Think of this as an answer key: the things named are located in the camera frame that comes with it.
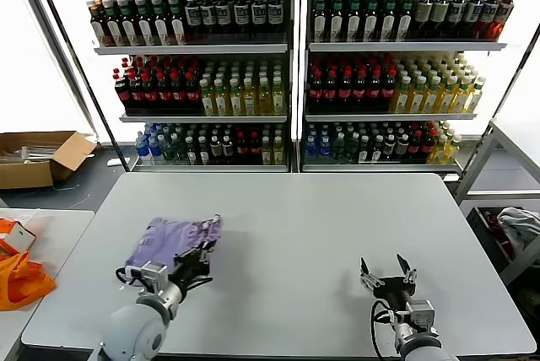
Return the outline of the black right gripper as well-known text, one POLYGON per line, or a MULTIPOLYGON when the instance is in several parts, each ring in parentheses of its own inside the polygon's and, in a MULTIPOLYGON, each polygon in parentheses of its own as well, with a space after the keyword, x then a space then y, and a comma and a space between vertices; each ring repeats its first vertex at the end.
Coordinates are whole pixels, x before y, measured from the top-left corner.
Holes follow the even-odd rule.
POLYGON ((408 261, 397 254, 397 260, 402 269, 402 277, 383 277, 379 279, 367 267, 365 259, 360 258, 359 279, 362 285, 377 299, 383 299, 390 308, 405 311, 407 303, 416 290, 417 269, 409 265, 408 261))

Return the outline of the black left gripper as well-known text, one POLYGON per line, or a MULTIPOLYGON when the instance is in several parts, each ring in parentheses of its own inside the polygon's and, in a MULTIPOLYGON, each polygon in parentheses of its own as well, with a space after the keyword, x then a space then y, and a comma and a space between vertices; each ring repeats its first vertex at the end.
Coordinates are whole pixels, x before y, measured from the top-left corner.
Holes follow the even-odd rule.
POLYGON ((180 290, 192 290, 211 282, 211 243, 205 241, 174 256, 174 270, 170 281, 180 290))

